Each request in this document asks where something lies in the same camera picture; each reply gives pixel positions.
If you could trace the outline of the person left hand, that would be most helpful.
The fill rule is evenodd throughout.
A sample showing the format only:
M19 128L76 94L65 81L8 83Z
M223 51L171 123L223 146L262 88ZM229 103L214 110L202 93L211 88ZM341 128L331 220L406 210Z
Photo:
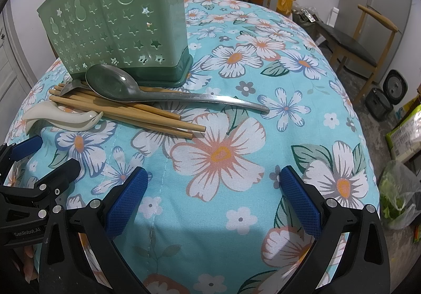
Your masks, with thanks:
M23 246L14 249L15 256L17 259L14 261L14 265L18 271L22 271L24 279L27 283L36 280L38 273L34 265L34 249L33 246Z

